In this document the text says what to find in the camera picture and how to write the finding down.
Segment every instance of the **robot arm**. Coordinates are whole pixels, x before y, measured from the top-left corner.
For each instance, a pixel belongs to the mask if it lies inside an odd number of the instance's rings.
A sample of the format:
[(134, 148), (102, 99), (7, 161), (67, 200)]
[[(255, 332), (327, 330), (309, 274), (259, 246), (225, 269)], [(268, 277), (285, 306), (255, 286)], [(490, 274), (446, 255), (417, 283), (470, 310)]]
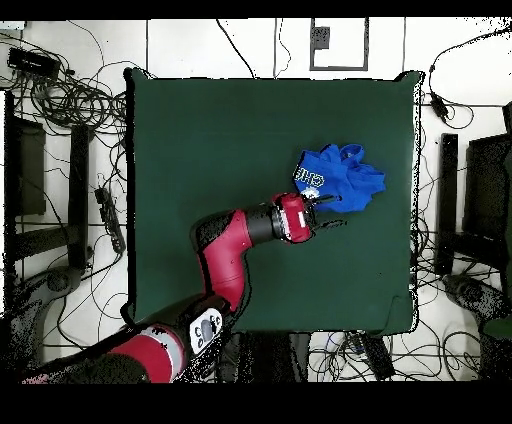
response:
[(313, 234), (313, 202), (298, 194), (276, 195), (269, 203), (211, 215), (197, 222), (191, 241), (199, 259), (204, 294), (169, 306), (103, 340), (95, 349), (53, 361), (25, 383), (119, 382), (168, 383), (195, 380), (209, 368), (229, 337), (228, 318), (245, 287), (242, 255), (271, 240), (301, 243)]

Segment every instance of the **blue cloth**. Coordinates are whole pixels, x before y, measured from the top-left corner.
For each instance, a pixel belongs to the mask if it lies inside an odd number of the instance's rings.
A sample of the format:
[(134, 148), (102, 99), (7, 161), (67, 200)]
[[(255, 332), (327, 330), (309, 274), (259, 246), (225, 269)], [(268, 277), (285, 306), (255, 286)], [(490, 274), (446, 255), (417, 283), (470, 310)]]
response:
[(363, 146), (335, 144), (320, 152), (304, 150), (294, 175), (297, 190), (308, 197), (335, 196), (341, 200), (320, 203), (316, 210), (335, 212), (362, 211), (372, 195), (386, 190), (384, 173), (361, 163)]

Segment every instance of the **white label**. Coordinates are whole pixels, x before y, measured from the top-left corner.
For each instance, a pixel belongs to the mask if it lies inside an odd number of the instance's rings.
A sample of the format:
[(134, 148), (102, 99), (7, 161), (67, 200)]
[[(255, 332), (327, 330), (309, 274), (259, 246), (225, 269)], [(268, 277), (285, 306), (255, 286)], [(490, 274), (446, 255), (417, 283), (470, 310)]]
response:
[(192, 351), (199, 355), (220, 333), (223, 321), (217, 309), (209, 308), (190, 324)]

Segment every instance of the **green cloth surface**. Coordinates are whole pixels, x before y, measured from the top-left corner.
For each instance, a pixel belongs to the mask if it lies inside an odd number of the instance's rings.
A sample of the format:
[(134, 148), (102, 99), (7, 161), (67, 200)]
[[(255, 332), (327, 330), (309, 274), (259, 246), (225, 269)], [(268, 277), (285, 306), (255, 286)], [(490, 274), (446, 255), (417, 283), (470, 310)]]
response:
[(203, 288), (189, 231), (209, 214), (295, 191), (303, 149), (363, 145), (387, 190), (347, 225), (247, 254), (252, 297), (236, 330), (408, 331), (414, 86), (375, 80), (148, 80), (135, 84), (136, 315)]

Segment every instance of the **green table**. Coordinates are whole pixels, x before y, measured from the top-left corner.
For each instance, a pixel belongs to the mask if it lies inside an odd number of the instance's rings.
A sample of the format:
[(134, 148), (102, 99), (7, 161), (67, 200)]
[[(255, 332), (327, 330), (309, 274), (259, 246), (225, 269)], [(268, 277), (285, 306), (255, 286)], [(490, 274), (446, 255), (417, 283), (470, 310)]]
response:
[(196, 220), (294, 190), (303, 149), (357, 143), (387, 190), (364, 212), (323, 215), (348, 224), (308, 243), (251, 249), (252, 298), (236, 329), (408, 331), (421, 80), (148, 80), (133, 70), (135, 318), (202, 290), (189, 241)]

